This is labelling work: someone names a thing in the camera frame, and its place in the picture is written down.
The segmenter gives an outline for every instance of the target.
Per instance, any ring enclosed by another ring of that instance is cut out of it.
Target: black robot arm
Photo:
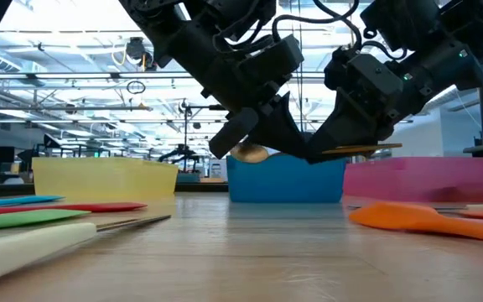
[[[132,19],[152,40],[154,60],[165,67],[175,59],[230,113],[229,122],[210,141],[210,151],[224,156],[244,137],[310,161],[331,159],[325,150],[349,145],[376,145],[393,126],[418,113],[449,86],[483,86],[483,0],[454,0],[439,8],[434,0],[375,0],[362,14],[365,38],[379,33],[392,50],[414,51],[400,62],[382,63],[362,53],[355,25],[316,5],[331,19],[281,16],[272,37],[237,41],[257,23],[257,32],[276,13],[275,0],[120,0]],[[179,10],[183,3],[191,20]],[[325,85],[337,91],[335,110],[312,136],[293,121],[289,95],[278,89],[297,70],[303,56],[296,39],[281,39],[282,19],[331,23],[344,21],[356,33],[351,47],[338,49],[325,68]]]

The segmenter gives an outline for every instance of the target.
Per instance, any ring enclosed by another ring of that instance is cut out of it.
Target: wooden tabletop
[[[340,205],[180,194],[86,219],[169,212],[169,221],[101,234],[0,278],[0,302],[483,301],[483,242],[352,225]]]

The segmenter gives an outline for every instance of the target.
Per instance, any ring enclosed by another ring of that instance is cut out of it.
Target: blue bowl
[[[277,154],[259,164],[226,158],[233,202],[337,203],[342,198],[345,159],[308,164]]]

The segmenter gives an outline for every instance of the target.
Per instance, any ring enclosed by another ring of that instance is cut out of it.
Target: ceiling
[[[287,0],[279,0],[278,15],[329,17],[317,9],[312,0],[299,1],[290,4]],[[359,12],[369,3],[371,1],[361,1],[360,8],[351,18],[361,31],[364,24]],[[347,0],[328,0],[326,5],[338,13],[345,13],[350,6]],[[261,35],[269,34],[270,28],[271,23]],[[279,24],[279,29],[282,36],[293,33],[303,41],[305,61],[294,78],[301,80],[307,75],[317,75],[311,81],[303,81],[303,84],[291,81],[283,88],[292,92],[291,113],[300,117],[302,109],[305,121],[323,122],[334,109],[335,93],[327,90],[323,78],[318,76],[323,75],[331,53],[352,41],[351,32],[342,23],[314,25],[284,21]],[[140,72],[139,66],[123,59],[123,47],[131,37],[145,38],[145,46],[153,51],[152,44],[128,17],[118,0],[14,0],[0,24],[0,59],[24,73]],[[364,51],[382,61],[387,60],[378,49]],[[216,101],[202,97],[199,83],[185,74],[175,61],[155,74],[161,73],[166,75],[165,78],[139,79],[140,83],[133,83],[146,87],[141,94],[132,94],[127,88],[131,80],[125,79],[44,79],[42,87],[0,80],[0,106],[41,104],[46,108],[42,112],[20,112],[18,115],[16,112],[9,115],[9,112],[0,111],[0,119],[45,120],[41,128],[63,138],[88,139],[88,136],[68,132],[80,130],[91,133],[93,138],[117,141],[115,144],[119,146],[154,148],[157,154],[162,154],[184,141],[184,114],[180,110],[183,101],[190,106],[208,106]],[[299,88],[303,91],[302,102],[299,102]],[[117,107],[117,110],[87,109],[68,114],[49,109],[69,104],[77,107]],[[189,145],[197,152],[207,154],[207,142],[219,131],[225,115],[221,111],[193,110],[192,123],[188,126]],[[113,128],[95,122],[98,119],[128,122],[123,125],[113,123]],[[81,122],[53,122],[57,120]],[[311,130],[319,125],[320,122],[307,122],[305,127]]]

